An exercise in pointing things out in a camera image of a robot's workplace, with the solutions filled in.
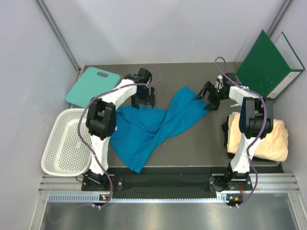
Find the blue t shirt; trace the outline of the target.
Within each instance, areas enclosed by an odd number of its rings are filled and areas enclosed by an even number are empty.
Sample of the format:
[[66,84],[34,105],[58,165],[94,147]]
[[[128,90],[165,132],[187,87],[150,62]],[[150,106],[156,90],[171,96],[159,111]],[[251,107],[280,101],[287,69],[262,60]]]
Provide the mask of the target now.
[[168,109],[121,107],[116,111],[117,129],[110,144],[130,170],[140,173],[155,148],[208,114],[205,106],[204,101],[196,99],[195,92],[183,87]]

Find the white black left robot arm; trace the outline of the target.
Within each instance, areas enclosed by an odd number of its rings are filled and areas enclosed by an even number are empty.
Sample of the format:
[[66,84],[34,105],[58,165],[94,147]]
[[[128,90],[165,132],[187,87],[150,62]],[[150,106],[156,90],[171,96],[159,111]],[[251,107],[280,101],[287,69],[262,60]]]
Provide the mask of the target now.
[[126,75],[116,86],[116,92],[95,99],[89,106],[85,124],[91,136],[93,155],[83,178],[83,191],[106,191],[109,188],[107,154],[110,137],[116,130],[116,109],[128,98],[136,109],[141,105],[154,107],[155,94],[154,88],[149,86],[151,82],[151,72],[141,68],[134,75]]

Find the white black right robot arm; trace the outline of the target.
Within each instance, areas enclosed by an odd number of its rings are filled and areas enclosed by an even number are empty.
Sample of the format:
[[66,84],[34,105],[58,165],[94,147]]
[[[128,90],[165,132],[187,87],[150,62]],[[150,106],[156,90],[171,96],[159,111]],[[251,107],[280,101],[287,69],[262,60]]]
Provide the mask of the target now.
[[252,158],[261,141],[273,130],[272,100],[263,99],[246,86],[238,84],[235,73],[218,76],[215,83],[207,81],[195,100],[208,97],[205,110],[216,111],[220,101],[232,99],[240,107],[238,122],[241,139],[234,158],[222,176],[211,176],[211,188],[216,192],[237,190],[250,182],[249,172]]

